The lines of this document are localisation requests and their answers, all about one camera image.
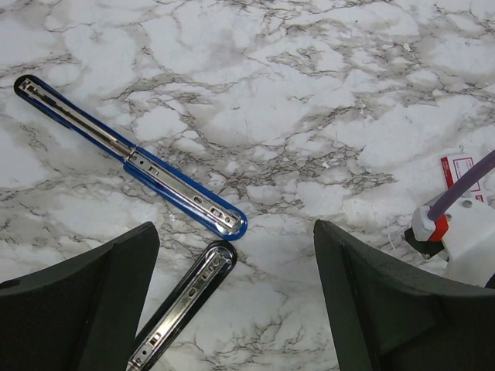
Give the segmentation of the blue stapler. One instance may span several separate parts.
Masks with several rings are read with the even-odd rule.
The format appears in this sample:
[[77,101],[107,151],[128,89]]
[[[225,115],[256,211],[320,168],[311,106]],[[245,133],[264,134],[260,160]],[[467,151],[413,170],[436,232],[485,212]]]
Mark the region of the blue stapler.
[[22,75],[14,91],[47,117],[82,135],[116,158],[132,177],[225,240],[238,240],[248,219],[242,211],[167,162],[129,141],[33,75]]

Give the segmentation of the red white staple box sleeve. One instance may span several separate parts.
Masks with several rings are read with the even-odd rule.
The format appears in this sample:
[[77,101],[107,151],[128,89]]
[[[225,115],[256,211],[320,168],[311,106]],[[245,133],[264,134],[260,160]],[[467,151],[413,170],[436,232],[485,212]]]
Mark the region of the red white staple box sleeve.
[[470,196],[482,203],[486,202],[481,178],[494,170],[494,151],[478,162],[472,155],[447,155],[441,158],[441,164],[447,191],[433,206],[435,211],[445,212],[463,196]]

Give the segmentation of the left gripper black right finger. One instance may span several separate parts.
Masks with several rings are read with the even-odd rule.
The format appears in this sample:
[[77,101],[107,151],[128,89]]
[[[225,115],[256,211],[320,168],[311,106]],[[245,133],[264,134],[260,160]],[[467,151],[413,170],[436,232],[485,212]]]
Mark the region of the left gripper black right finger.
[[423,271],[319,220],[314,247],[342,370],[492,370],[494,279]]

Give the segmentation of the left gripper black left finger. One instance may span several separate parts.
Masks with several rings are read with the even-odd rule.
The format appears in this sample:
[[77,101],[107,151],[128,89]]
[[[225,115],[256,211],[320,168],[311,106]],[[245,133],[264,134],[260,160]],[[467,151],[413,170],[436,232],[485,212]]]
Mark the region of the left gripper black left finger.
[[159,252],[146,222],[1,284],[3,370],[124,370]]

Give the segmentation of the black stapler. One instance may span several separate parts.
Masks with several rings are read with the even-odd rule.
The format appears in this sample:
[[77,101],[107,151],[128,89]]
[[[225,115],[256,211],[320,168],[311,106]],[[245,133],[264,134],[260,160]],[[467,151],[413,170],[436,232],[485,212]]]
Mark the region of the black stapler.
[[127,369],[150,370],[236,263],[231,243],[210,243],[136,336]]

